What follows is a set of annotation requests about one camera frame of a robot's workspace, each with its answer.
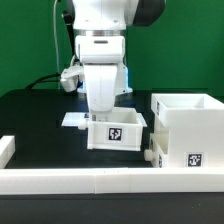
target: green backdrop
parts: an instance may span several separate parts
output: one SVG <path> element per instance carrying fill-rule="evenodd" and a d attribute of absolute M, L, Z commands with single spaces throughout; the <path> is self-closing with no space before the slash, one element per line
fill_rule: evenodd
<path fill-rule="evenodd" d="M 56 72 L 53 4 L 0 1 L 0 95 Z M 61 67 L 71 58 L 60 16 L 64 9 L 60 3 Z M 165 12 L 152 26 L 128 28 L 127 59 L 130 86 L 136 90 L 186 89 L 224 96 L 224 1 L 167 0 Z"/>

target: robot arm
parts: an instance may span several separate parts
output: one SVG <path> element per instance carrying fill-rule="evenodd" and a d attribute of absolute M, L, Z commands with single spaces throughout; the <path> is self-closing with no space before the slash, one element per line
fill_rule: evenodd
<path fill-rule="evenodd" d="M 67 0 L 74 17 L 75 54 L 80 65 L 64 70 L 61 83 L 66 91 L 76 88 L 84 75 L 89 111 L 105 121 L 115 96 L 128 92 L 123 64 L 127 25 L 150 25 L 162 14 L 165 0 Z"/>

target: black table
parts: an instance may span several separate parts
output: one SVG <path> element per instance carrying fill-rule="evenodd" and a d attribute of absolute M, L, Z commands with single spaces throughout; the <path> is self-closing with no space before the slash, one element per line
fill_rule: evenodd
<path fill-rule="evenodd" d="M 0 136 L 15 135 L 6 169 L 150 167 L 150 92 L 120 96 L 146 119 L 141 152 L 86 149 L 87 131 L 62 128 L 66 112 L 86 112 L 86 99 L 59 90 L 15 90 L 0 98 Z M 223 193 L 0 196 L 0 223 L 223 223 Z"/>

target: white plastic bin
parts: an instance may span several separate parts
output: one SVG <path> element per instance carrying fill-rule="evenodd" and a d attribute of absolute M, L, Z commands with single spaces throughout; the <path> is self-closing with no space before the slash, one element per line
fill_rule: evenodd
<path fill-rule="evenodd" d="M 162 167 L 224 166 L 223 103 L 206 94 L 152 94 L 151 108 L 155 114 L 150 138 L 156 145 L 153 166 L 161 166 L 164 156 Z"/>
<path fill-rule="evenodd" d="M 115 107 L 107 122 L 88 122 L 88 149 L 140 151 L 145 121 L 132 108 Z"/>

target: white cable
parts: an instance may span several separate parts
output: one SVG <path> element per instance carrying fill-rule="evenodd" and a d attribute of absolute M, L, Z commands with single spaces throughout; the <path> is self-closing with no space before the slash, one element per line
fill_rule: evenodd
<path fill-rule="evenodd" d="M 55 0 L 54 10 L 53 10 L 53 27 L 54 27 L 54 43 L 55 43 L 55 50 L 56 50 L 57 72 L 58 74 L 61 74 L 60 73 L 60 56 L 59 56 L 59 49 L 58 49 L 58 36 L 57 36 L 57 21 L 56 21 L 57 3 L 58 3 L 58 0 Z"/>
<path fill-rule="evenodd" d="M 73 65 L 74 65 L 74 62 L 75 62 L 75 55 L 73 55 L 73 57 L 72 57 L 72 60 L 71 60 L 70 66 L 73 66 Z"/>

